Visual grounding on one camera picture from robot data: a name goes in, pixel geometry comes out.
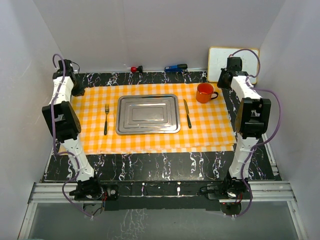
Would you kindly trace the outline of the silver fork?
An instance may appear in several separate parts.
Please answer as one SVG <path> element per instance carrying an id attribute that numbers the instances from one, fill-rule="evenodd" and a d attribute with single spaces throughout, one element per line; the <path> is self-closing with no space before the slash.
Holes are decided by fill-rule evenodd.
<path id="1" fill-rule="evenodd" d="M 106 136 L 108 134 L 108 114 L 110 112 L 109 104 L 105 104 L 104 106 L 104 112 L 105 112 L 105 122 L 104 122 L 104 131 L 103 134 Z"/>

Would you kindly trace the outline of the orange translucent cup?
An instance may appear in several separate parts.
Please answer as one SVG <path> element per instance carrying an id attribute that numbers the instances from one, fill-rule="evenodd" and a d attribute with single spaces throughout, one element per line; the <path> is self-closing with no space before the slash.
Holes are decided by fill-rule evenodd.
<path id="1" fill-rule="evenodd" d="M 219 93 L 215 91 L 213 85 L 210 83 L 200 83 L 196 89 L 196 100 L 199 103 L 205 104 L 211 100 L 217 99 Z"/>

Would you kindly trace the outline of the silver metal tray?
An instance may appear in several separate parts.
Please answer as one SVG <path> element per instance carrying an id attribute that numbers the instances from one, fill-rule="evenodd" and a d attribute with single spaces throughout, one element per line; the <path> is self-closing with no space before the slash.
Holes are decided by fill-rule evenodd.
<path id="1" fill-rule="evenodd" d="M 115 131 L 119 135 L 175 134 L 181 129 L 174 94 L 124 95 L 118 99 Z"/>

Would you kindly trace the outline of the black handled table knife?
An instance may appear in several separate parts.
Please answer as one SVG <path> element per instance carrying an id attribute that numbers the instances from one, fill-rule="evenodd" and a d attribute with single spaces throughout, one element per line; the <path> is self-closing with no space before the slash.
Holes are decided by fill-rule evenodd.
<path id="1" fill-rule="evenodd" d="M 185 108 L 185 112 L 186 112 L 186 119 L 187 119 L 188 128 L 191 129 L 192 124 L 191 124 L 191 120 L 190 120 L 189 107 L 188 107 L 187 101 L 185 99 L 183 99 L 183 102 L 184 102 L 184 108 Z"/>

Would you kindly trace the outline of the yellow checkered tablecloth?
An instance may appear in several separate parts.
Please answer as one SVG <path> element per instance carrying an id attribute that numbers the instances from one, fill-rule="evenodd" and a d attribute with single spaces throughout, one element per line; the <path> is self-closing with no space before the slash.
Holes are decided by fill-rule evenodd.
<path id="1" fill-rule="evenodd" d="M 87 155 L 231 151 L 236 144 L 224 96 L 196 99 L 196 83 L 90 87 L 73 97 Z"/>

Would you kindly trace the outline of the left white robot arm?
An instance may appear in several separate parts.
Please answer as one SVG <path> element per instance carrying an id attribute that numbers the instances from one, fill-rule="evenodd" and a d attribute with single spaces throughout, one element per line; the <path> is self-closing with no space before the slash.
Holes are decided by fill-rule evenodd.
<path id="1" fill-rule="evenodd" d="M 85 88 L 76 78 L 73 62 L 69 59 L 58 61 L 58 68 L 52 76 L 54 89 L 52 99 L 42 107 L 42 114 L 54 139 L 64 147 L 75 171 L 77 187 L 69 193 L 76 200 L 98 200 L 103 195 L 94 168 L 90 165 L 80 141 L 81 124 L 71 105 L 72 97 L 82 97 Z"/>

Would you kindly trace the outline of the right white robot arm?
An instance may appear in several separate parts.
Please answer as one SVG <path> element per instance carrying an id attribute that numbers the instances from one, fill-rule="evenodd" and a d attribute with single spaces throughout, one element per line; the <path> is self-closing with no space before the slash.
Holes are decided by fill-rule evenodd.
<path id="1" fill-rule="evenodd" d="M 254 90 L 242 66 L 240 57 L 228 57 L 217 83 L 220 89 L 233 90 L 240 101 L 234 122 L 237 142 L 233 161 L 223 183 L 218 187 L 219 193 L 230 199 L 238 198 L 248 189 L 253 147 L 267 131 L 271 111 L 271 101 Z"/>

